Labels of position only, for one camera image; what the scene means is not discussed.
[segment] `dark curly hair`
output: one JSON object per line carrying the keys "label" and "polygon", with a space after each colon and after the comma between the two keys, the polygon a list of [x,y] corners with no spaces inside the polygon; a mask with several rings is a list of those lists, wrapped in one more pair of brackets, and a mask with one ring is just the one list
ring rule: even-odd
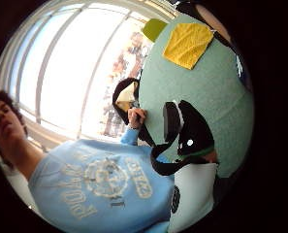
{"label": "dark curly hair", "polygon": [[[24,119],[23,119],[23,115],[19,112],[18,107],[14,105],[13,99],[12,99],[12,98],[9,96],[9,94],[8,94],[6,91],[4,91],[4,90],[0,90],[0,101],[5,102],[5,104],[7,104],[7,105],[11,108],[11,110],[14,112],[14,114],[17,116],[19,122],[20,122],[21,125],[23,126],[25,135],[26,135],[26,137],[27,137],[28,132],[27,132],[27,127],[26,127],[26,125],[25,125],[25,121],[24,121]],[[4,158],[2,158],[2,159],[3,159],[3,162],[4,162],[5,164],[7,164],[7,165],[9,165],[11,168],[13,168],[13,165],[12,165],[9,161],[5,160]]]}

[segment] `young man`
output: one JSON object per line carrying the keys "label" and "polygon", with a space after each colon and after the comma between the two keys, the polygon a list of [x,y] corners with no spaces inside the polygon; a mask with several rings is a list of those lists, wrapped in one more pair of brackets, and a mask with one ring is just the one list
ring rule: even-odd
{"label": "young man", "polygon": [[28,142],[22,115],[0,91],[0,155],[28,180],[43,217],[63,231],[152,230],[170,218],[174,180],[153,170],[151,147],[137,146],[146,111],[131,109],[128,117],[121,144],[77,140],[43,154]]}

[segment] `green blanket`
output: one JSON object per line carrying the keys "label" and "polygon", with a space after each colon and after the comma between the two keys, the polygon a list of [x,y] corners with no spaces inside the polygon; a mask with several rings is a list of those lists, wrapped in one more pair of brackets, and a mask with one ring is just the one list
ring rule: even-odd
{"label": "green blanket", "polygon": [[[145,61],[139,91],[141,108],[148,111],[145,125],[156,144],[164,143],[162,109],[167,101],[190,102],[207,120],[220,165],[218,176],[229,177],[243,162],[254,119],[253,98],[238,77],[236,55],[212,39],[193,70],[162,56],[171,31],[180,22],[200,22],[181,14],[161,32]],[[177,138],[165,151],[176,159]]]}

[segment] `yellow cloth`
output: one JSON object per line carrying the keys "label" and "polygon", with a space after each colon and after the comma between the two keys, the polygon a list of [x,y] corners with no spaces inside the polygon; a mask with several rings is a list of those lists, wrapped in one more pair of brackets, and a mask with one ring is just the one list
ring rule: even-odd
{"label": "yellow cloth", "polygon": [[213,37],[207,25],[179,23],[171,33],[163,56],[173,63],[191,70],[205,52]]}
{"label": "yellow cloth", "polygon": [[127,112],[131,108],[131,103],[135,101],[134,91],[137,86],[136,82],[132,82],[118,95],[115,104],[124,112]]}

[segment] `window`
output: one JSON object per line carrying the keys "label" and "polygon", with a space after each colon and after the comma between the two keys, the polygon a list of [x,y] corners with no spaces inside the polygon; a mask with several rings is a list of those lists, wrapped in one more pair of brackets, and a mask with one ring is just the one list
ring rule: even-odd
{"label": "window", "polygon": [[118,82],[139,76],[152,47],[141,32],[151,18],[141,13],[148,1],[127,2],[54,1],[17,33],[8,91],[40,148],[58,137],[116,142],[124,132],[112,94]]}

